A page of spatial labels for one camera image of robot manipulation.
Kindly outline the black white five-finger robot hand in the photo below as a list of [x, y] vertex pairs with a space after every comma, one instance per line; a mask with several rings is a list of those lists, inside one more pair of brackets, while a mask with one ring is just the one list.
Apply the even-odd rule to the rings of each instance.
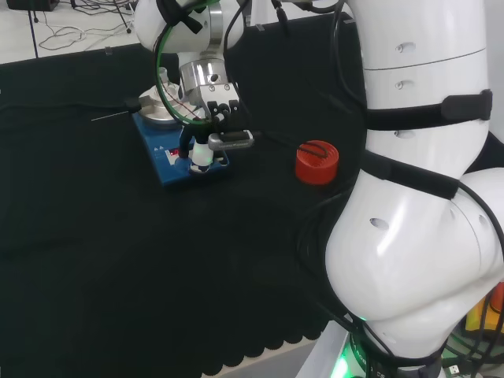
[[209, 148], [209, 136], [212, 132], [210, 126], [188, 124], [180, 133], [178, 155], [191, 161], [189, 169], [193, 173], [203, 174], [212, 167], [228, 165], [227, 156], [223, 152], [215, 154]]

